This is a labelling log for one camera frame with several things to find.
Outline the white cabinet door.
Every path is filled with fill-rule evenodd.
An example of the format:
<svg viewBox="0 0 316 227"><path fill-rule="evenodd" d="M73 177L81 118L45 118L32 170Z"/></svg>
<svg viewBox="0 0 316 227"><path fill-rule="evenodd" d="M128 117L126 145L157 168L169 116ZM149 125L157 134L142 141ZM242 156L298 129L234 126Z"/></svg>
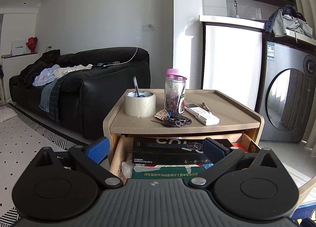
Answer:
<svg viewBox="0 0 316 227"><path fill-rule="evenodd" d="M259 89L262 33L205 25L202 89L218 90L254 110Z"/></svg>

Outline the black leather sofa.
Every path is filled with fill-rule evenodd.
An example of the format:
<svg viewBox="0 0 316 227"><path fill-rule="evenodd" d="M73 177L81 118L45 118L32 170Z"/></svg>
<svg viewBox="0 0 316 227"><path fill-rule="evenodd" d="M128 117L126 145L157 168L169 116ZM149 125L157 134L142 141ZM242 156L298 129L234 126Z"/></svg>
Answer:
<svg viewBox="0 0 316 227"><path fill-rule="evenodd" d="M50 94L50 111L40 109L44 86L32 85L42 70L58 64L92 64L89 70L70 72L58 79ZM150 55L138 47L113 47L62 55L60 50L42 54L9 80L12 101L86 139L103 136L103 120L136 76L141 89L150 88Z"/></svg>

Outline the beige bedside cabinet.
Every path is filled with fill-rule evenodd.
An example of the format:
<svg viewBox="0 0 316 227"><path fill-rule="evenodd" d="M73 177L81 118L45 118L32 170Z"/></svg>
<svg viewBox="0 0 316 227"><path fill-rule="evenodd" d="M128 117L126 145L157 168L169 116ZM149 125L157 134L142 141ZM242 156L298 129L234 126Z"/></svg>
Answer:
<svg viewBox="0 0 316 227"><path fill-rule="evenodd" d="M200 105L206 103L211 112L220 119L218 125L205 126L188 112L183 113L192 123L183 127L165 127L151 121L151 117L137 118L125 114L124 96L113 106L103 121L103 132L110 140L109 162L112 162L120 135L184 137L190 134L246 133L256 144L259 143L265 120L263 116L219 92L218 90L189 89L186 102Z"/></svg>

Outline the blue cartoon floor mat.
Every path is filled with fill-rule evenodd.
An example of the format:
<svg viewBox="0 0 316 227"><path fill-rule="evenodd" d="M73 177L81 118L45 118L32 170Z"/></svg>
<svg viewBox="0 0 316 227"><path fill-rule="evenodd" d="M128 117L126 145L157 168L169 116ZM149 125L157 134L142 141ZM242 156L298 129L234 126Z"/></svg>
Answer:
<svg viewBox="0 0 316 227"><path fill-rule="evenodd" d="M315 212L315 202L304 204L295 210L291 220L300 227L316 227Z"/></svg>

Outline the pink lid plastic jar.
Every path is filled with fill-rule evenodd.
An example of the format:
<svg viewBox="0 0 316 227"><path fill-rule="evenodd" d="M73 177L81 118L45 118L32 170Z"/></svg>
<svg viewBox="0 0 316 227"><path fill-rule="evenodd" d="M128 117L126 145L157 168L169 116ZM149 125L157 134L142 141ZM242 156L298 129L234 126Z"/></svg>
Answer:
<svg viewBox="0 0 316 227"><path fill-rule="evenodd" d="M181 76L177 69L165 71L165 110L173 114L185 111L187 78Z"/></svg>

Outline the grey washing machine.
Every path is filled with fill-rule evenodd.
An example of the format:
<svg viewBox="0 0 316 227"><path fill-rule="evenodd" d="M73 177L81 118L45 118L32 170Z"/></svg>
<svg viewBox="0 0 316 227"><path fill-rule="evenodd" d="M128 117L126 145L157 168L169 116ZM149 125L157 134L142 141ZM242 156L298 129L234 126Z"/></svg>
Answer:
<svg viewBox="0 0 316 227"><path fill-rule="evenodd" d="M258 113L265 124L261 140L300 142L308 125L315 92L315 54L265 42Z"/></svg>

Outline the chrome faucet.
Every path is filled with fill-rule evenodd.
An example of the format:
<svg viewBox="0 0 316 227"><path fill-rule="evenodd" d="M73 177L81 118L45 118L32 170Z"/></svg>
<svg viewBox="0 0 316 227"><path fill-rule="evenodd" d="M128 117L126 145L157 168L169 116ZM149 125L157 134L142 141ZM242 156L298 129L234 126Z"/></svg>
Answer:
<svg viewBox="0 0 316 227"><path fill-rule="evenodd" d="M238 4L236 0L234 0L234 7L235 7L235 17L239 18Z"/></svg>

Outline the pen in tape roll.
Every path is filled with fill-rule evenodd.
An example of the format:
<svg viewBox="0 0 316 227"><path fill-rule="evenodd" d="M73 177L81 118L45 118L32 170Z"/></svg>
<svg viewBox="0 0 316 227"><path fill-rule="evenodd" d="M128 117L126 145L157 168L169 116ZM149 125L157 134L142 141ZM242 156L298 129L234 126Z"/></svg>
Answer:
<svg viewBox="0 0 316 227"><path fill-rule="evenodd" d="M139 98L140 97L140 93L139 93L139 87L138 87L136 76L133 77L133 83L134 83L134 87L135 87L135 92L137 94L137 98Z"/></svg>

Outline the red flower bouquet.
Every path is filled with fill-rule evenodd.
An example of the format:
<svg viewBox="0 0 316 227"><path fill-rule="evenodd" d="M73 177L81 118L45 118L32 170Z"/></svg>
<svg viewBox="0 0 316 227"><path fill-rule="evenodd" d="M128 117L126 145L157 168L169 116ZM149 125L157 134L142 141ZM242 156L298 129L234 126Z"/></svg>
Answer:
<svg viewBox="0 0 316 227"><path fill-rule="evenodd" d="M37 45L37 37L30 37L26 42L26 46L31 51L31 53L35 53L36 45Z"/></svg>

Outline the black watch box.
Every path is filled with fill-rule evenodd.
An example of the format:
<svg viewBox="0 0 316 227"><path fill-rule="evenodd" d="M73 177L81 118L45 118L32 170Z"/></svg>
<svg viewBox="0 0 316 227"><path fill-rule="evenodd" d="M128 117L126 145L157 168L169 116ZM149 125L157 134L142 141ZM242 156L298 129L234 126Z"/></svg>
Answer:
<svg viewBox="0 0 316 227"><path fill-rule="evenodd" d="M135 137L132 162L150 165L216 163L230 153L228 139L164 139Z"/></svg>

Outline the black white patterned rug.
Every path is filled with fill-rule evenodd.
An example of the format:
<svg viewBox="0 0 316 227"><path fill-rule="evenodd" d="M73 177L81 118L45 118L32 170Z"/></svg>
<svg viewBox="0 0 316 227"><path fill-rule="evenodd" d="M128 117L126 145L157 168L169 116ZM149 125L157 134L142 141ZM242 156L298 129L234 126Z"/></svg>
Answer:
<svg viewBox="0 0 316 227"><path fill-rule="evenodd" d="M42 147L57 152L77 145L46 129L12 107L1 106L1 226L12 226L18 219L12 202L12 189Z"/></svg>

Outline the beige leather drawer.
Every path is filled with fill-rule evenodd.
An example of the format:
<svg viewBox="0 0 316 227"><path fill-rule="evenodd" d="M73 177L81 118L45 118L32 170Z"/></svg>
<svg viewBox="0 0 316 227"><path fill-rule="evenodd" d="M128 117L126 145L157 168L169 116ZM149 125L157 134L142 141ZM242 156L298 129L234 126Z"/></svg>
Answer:
<svg viewBox="0 0 316 227"><path fill-rule="evenodd" d="M127 160L132 145L132 137L121 135L110 164L110 172L121 178L124 183L126 178L122 172L122 162ZM302 204L315 202L315 158L306 150L305 144L261 141L259 146L271 148L278 156L302 193L304 197Z"/></svg>

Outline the red orange box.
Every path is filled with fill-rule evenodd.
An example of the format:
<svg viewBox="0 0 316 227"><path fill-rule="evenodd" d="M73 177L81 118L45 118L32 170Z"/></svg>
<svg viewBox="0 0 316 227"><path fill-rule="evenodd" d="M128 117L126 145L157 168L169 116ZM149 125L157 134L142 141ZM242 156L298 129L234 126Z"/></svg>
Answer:
<svg viewBox="0 0 316 227"><path fill-rule="evenodd" d="M240 149L242 149L245 153L259 153L260 152L260 148L253 142L250 142L248 144L246 143L237 143L234 142L232 143L233 147L238 147Z"/></svg>

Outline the white remote control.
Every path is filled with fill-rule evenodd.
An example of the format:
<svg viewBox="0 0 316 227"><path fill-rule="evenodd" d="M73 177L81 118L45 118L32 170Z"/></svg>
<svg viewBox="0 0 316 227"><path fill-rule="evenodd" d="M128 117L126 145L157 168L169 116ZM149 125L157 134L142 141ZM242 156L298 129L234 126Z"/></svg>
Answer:
<svg viewBox="0 0 316 227"><path fill-rule="evenodd" d="M206 126L217 125L220 123L220 119L217 116L195 104L186 104L184 108Z"/></svg>

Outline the green booklet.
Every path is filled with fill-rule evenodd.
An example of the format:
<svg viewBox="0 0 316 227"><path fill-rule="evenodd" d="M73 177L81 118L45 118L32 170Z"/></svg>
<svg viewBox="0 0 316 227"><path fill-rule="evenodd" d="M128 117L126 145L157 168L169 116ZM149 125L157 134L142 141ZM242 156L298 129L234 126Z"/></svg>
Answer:
<svg viewBox="0 0 316 227"><path fill-rule="evenodd" d="M139 167L135 166L132 171L132 179L183 179L188 181L193 177L206 170L204 165L187 165L187 166L163 166Z"/></svg>

